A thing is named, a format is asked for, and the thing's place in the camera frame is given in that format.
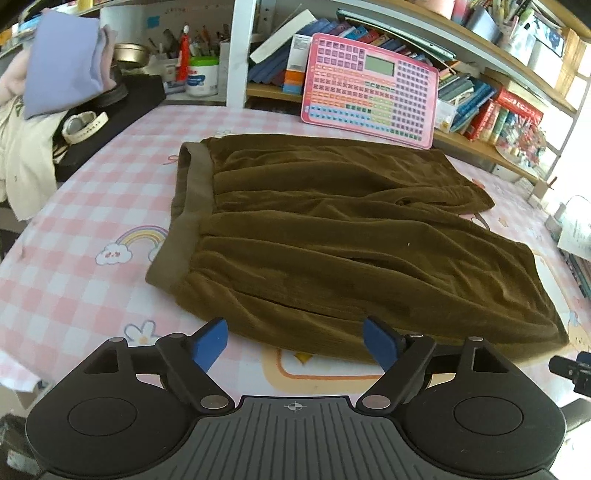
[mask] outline jar lid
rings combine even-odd
[[[220,61],[217,57],[191,57],[189,65],[191,67],[209,67],[212,65],[219,65]]]

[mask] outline white paper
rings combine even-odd
[[[589,202],[579,197],[569,201],[561,217],[562,234],[558,248],[591,261],[591,209]]]

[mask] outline red bottle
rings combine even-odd
[[[181,49],[178,52],[178,70],[177,82],[185,82],[189,76],[189,57],[191,52],[189,50],[189,26],[183,27],[183,35],[181,35]]]

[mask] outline periodic table toy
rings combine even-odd
[[[316,33],[301,119],[431,148],[439,73],[404,55]]]

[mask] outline crosshair marking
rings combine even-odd
[[[285,405],[285,407],[289,408],[291,411],[300,411],[302,408],[305,408],[306,406],[294,401],[289,405]]]

